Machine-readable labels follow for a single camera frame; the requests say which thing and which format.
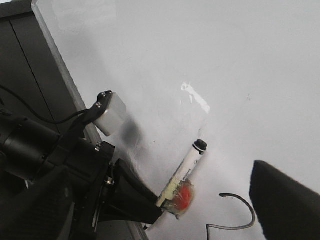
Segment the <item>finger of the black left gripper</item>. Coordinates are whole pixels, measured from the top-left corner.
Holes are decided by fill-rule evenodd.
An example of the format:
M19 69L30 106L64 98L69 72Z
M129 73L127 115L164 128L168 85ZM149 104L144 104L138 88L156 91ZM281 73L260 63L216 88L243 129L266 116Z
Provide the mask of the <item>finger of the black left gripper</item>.
M158 197L149 190L122 159L113 168L114 185L107 187L105 221L132 221L154 224L163 214Z

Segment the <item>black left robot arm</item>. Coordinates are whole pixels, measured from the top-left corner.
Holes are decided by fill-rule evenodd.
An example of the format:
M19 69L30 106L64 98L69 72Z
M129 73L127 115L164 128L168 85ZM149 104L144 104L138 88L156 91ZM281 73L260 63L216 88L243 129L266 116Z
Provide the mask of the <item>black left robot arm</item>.
M154 224L156 195L115 147L60 136L25 117L0 118L0 168L31 186L0 205L3 240L94 240L106 221Z

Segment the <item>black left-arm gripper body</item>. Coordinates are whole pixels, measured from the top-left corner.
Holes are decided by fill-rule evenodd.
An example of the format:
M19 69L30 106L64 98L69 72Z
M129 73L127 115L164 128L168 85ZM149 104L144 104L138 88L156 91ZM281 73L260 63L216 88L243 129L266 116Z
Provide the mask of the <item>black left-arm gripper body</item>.
M105 166L85 195L85 206L76 226L69 219L73 206L71 178L60 166L39 183L0 207L0 238L2 240L95 240L100 191Z

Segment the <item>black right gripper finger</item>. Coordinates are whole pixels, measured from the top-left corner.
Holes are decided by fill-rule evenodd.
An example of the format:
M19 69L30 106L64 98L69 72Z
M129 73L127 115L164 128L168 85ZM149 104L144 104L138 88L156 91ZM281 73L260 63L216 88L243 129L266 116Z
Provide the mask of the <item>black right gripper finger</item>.
M267 240L318 240L320 195L256 160L249 196Z

